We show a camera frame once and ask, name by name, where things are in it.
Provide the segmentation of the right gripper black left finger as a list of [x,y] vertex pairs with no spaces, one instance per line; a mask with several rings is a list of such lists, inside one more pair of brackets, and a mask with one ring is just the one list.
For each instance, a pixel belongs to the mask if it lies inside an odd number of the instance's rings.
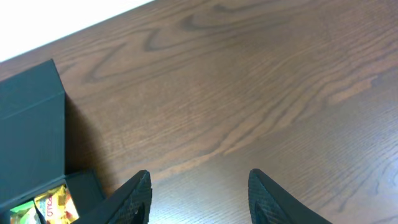
[[77,224],[148,224],[152,203],[150,172],[140,170]]

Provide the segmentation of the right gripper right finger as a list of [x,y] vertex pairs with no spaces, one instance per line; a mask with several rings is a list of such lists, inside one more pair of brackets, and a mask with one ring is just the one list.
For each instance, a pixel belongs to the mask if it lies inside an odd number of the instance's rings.
[[298,201],[260,169],[253,169],[249,173],[248,204],[252,224],[329,222]]

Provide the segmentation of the yellow orange snack packet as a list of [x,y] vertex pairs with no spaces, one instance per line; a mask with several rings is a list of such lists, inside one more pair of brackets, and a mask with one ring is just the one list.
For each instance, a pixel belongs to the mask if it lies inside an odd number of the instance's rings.
[[66,185],[36,196],[34,203],[46,224],[71,224],[79,219],[79,214]]

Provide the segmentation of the yellow-green snack packet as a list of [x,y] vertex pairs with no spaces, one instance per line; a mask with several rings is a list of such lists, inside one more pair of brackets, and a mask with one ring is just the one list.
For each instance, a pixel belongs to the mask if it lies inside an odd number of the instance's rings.
[[41,224],[35,203],[28,201],[10,209],[10,224]]

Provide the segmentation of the dark green box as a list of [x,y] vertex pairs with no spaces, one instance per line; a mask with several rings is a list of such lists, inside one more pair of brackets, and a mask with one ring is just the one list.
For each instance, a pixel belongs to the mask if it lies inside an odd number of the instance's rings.
[[1,81],[1,223],[62,184],[79,215],[105,199],[94,172],[65,172],[65,97],[53,60]]

